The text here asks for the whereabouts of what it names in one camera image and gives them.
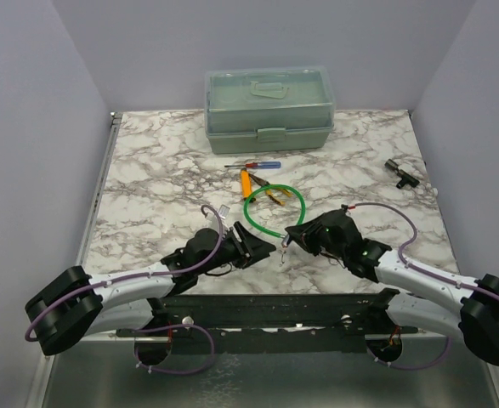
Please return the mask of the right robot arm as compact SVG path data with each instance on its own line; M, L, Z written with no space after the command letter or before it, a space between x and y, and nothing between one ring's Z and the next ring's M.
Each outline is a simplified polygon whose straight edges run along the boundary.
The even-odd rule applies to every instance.
M499 366L499 277L456 275L407 258L362 236L345 210L325 212L287 235L312 255L330 255L352 274L400 289L368 312L380 333L411 326L460 339L481 360Z

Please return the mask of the silver key bunch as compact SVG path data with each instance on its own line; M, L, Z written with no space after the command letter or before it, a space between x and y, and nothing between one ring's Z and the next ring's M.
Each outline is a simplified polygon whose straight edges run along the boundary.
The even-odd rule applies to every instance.
M285 262L286 262L286 249L283 248L280 250L279 266L283 266Z

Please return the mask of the green plastic toolbox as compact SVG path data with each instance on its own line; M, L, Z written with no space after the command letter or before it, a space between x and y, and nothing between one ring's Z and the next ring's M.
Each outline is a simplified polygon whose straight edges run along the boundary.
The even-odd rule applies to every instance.
M217 155L311 150L334 127L336 101L320 66L209 71L205 132Z

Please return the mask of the blue red screwdriver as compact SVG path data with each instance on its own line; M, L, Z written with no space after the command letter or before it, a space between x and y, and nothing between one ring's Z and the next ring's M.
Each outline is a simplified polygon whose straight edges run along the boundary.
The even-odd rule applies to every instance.
M262 168L262 169L279 169L281 168L280 161L258 161L258 162L247 162L242 164L231 164L225 165L225 168Z

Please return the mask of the black small tool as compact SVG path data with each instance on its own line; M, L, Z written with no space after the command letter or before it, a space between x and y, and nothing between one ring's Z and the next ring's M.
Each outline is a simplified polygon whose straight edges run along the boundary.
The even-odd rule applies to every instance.
M405 186L416 188L420 184L420 181L417 178L413 177L412 175L410 175L406 171L402 170L396 161L394 161L392 159L388 159L385 162L384 166L389 171L393 172L397 177L400 178L396 184L397 189L401 190Z

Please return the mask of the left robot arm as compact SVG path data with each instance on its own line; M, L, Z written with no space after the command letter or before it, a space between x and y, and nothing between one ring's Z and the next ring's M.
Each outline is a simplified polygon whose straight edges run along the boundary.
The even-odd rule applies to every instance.
M164 313L147 306L134 317L128 312L130 303L176 296L213 269L226 264L245 269L274 251L273 244L235 223L223 231L198 230L154 270L92 276L80 265L70 267L26 303L30 326L25 339L39 343L50 356L96 332L139 328L155 336L165 327Z

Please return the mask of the orange utility knife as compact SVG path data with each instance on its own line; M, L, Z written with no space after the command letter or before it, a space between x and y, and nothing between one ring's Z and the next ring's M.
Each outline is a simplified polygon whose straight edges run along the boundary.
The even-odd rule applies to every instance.
M252 180L246 169L240 171L241 176L241 192L245 201L252 194Z

